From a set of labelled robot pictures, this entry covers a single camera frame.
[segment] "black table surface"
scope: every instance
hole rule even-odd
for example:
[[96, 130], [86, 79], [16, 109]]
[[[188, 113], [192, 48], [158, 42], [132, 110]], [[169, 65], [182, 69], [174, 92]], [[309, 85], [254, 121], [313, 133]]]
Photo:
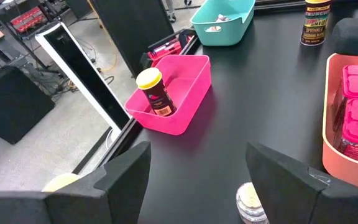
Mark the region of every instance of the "black table surface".
[[330, 33], [338, 20], [354, 16], [357, 7], [335, 8], [319, 47], [300, 44], [304, 12], [255, 16], [237, 45], [201, 47], [199, 53], [211, 60], [212, 87], [186, 132], [144, 129], [135, 142], [152, 143], [139, 223], [242, 223], [235, 196], [250, 181], [247, 141], [323, 170]]

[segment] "teal plastic bin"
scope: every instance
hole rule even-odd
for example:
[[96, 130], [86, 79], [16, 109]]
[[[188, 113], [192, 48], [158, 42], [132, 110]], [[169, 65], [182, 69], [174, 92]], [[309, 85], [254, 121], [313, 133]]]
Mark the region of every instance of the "teal plastic bin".
[[[238, 43], [254, 16], [255, 0], [207, 0], [191, 18], [205, 46], [230, 46]], [[222, 14], [230, 21], [216, 22]], [[210, 27], [219, 27], [211, 31]]]

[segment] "clear jar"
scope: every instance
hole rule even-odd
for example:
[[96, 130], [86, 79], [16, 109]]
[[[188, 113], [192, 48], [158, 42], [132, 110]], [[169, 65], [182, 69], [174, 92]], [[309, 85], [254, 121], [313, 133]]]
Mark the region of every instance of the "clear jar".
[[240, 186], [236, 193], [237, 208], [246, 224], [268, 224], [267, 216], [252, 182]]

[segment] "concrete floor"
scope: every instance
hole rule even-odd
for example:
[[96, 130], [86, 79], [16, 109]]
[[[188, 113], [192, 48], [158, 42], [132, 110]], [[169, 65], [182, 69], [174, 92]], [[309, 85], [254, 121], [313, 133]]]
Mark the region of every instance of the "concrete floor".
[[[195, 0], [193, 5], [202, 1]], [[175, 7], [183, 7], [183, 2], [179, 2], [181, 3], [175, 3]], [[177, 22], [173, 24], [173, 28], [179, 30], [190, 27], [190, 17], [195, 11], [196, 9], [177, 11]], [[63, 17], [66, 24], [74, 19], [70, 11]], [[95, 57], [96, 53], [97, 67], [109, 68], [115, 65], [113, 69], [104, 72], [103, 76], [114, 75], [115, 79], [110, 87], [119, 101], [124, 103], [136, 89], [136, 84], [117, 48], [110, 44], [104, 31], [99, 28], [98, 21], [81, 21], [69, 28], [75, 37], [94, 48], [94, 51], [86, 47], [84, 50], [90, 58]], [[4, 33], [16, 49], [25, 53], [7, 32]], [[39, 45], [32, 39], [28, 46], [36, 49]], [[35, 50], [35, 54], [45, 64], [52, 62], [42, 48]], [[17, 144], [12, 146], [0, 139], [0, 190], [42, 189], [55, 176], [71, 172], [107, 128], [107, 123], [80, 92], [65, 93], [57, 101], [56, 107]], [[103, 144], [81, 174], [92, 171], [105, 152]]]

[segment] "black table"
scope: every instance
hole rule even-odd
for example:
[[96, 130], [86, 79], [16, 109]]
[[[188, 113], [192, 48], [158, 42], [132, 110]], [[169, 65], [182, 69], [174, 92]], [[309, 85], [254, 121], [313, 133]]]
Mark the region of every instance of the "black table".
[[235, 46], [200, 47], [198, 54], [210, 57], [213, 84], [187, 131], [170, 136], [144, 129], [134, 141], [152, 143], [139, 223], [242, 223], [235, 195], [250, 181], [250, 140], [323, 170], [330, 33], [356, 10], [335, 6], [319, 47], [300, 44], [304, 10], [255, 16]]

